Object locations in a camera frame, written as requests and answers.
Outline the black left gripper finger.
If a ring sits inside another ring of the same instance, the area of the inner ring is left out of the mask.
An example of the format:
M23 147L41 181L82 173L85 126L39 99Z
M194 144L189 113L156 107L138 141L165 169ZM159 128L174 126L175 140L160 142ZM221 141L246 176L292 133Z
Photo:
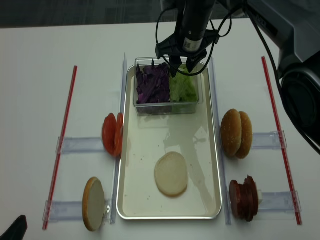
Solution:
M27 218L25 215L20 215L0 236L0 240L23 240L27 229Z

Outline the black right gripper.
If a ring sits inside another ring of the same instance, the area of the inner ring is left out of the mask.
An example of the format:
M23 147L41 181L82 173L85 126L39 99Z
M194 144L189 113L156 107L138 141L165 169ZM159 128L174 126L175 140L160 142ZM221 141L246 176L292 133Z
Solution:
M163 12L177 9L178 15L172 35L160 42L156 40L158 59L169 56L170 74L177 75L182 65L181 57L187 57L186 68L191 74L197 64L207 56L206 48L218 41L218 32L207 29L214 0L162 0Z

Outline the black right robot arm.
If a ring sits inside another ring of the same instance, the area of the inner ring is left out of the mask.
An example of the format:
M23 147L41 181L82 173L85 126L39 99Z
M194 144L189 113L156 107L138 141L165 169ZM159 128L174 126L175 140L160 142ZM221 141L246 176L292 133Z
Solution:
M258 36L268 36L279 48L272 68L285 112L296 130L315 150L320 149L320 3L317 0L223 0L226 20L247 15ZM174 33L157 41L155 53L176 74L181 57L188 75L212 55L220 29L208 29L215 1L163 0L163 12L178 10Z

